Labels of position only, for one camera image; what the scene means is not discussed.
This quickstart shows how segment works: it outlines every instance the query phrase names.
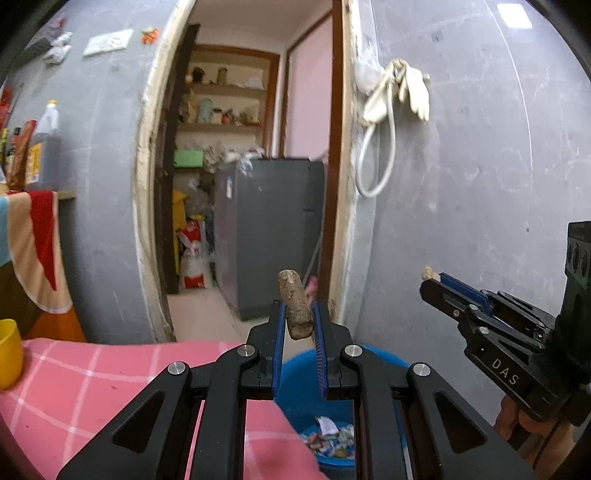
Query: wooden stick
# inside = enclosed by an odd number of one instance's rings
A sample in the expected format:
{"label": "wooden stick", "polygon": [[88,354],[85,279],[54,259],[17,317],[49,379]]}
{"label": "wooden stick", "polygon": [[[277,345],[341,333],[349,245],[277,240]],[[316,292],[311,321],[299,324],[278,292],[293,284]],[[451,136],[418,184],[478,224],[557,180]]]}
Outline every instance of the wooden stick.
{"label": "wooden stick", "polygon": [[294,270],[282,270],[277,275],[281,300],[285,302],[285,321],[290,337],[302,340],[312,335],[312,311],[306,302],[300,276]]}

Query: plastic bag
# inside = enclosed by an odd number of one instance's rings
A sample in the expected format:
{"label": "plastic bag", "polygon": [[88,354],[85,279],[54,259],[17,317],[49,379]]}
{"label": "plastic bag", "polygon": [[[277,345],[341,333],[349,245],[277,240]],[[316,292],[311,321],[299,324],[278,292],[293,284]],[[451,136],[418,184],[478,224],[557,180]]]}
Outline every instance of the plastic bag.
{"label": "plastic bag", "polygon": [[209,268],[209,252],[205,240],[205,222],[191,220],[178,233],[178,237],[187,247],[180,263],[180,290],[213,287],[212,272]]}
{"label": "plastic bag", "polygon": [[379,64],[378,52],[369,42],[359,53],[355,63],[355,82],[357,87],[366,95],[369,95],[377,87],[384,69]]}
{"label": "plastic bag", "polygon": [[45,63],[58,65],[64,61],[71,48],[71,45],[66,45],[65,47],[52,47],[45,55],[43,55],[43,61]]}
{"label": "plastic bag", "polygon": [[64,32],[59,37],[57,37],[53,42],[51,42],[52,47],[63,47],[70,42],[72,38],[72,32]]}

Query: door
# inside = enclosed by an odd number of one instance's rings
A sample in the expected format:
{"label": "door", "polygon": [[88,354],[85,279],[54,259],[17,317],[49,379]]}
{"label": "door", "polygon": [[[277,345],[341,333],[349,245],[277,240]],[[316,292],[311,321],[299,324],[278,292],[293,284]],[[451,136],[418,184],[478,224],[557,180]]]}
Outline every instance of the door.
{"label": "door", "polygon": [[187,26],[168,78],[163,114],[160,116],[161,122],[156,135],[160,144],[154,174],[154,230],[161,291],[168,294],[178,293],[172,210],[178,109],[182,100],[185,74],[198,32],[199,24]]}

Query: pink tablecloth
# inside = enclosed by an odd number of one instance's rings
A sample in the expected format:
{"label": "pink tablecloth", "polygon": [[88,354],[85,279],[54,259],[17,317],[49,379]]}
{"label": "pink tablecloth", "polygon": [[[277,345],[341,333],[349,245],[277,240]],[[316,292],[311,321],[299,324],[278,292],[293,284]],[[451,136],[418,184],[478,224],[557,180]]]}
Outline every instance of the pink tablecloth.
{"label": "pink tablecloth", "polygon": [[[0,393],[0,414],[33,465],[52,480],[169,363],[206,364],[237,344],[106,346],[34,339],[24,345],[24,374]],[[272,401],[248,402],[244,478],[326,480]]]}

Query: floor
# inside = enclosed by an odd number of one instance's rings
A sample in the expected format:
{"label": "floor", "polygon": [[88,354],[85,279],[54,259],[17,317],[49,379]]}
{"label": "floor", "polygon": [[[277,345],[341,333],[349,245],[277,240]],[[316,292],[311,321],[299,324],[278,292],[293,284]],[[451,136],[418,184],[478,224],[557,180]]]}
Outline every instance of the floor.
{"label": "floor", "polygon": [[[179,295],[169,295],[168,307],[179,342],[246,342],[251,327],[267,321],[265,317],[240,320],[226,304],[217,287],[195,288]],[[283,360],[313,348],[314,342],[311,338],[292,340],[286,331]]]}

